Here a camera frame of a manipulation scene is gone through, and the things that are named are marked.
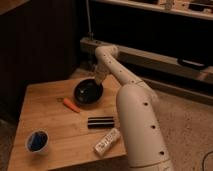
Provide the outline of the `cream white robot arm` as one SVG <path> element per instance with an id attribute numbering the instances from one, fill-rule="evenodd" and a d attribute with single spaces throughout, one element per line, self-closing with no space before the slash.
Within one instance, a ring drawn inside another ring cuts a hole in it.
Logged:
<path id="1" fill-rule="evenodd" d="M 115 45 L 95 49 L 98 66 L 95 81 L 100 84 L 111 73 L 121 87 L 116 109 L 131 171 L 174 171 L 154 107 L 157 94 L 137 75 L 117 61 Z"/>

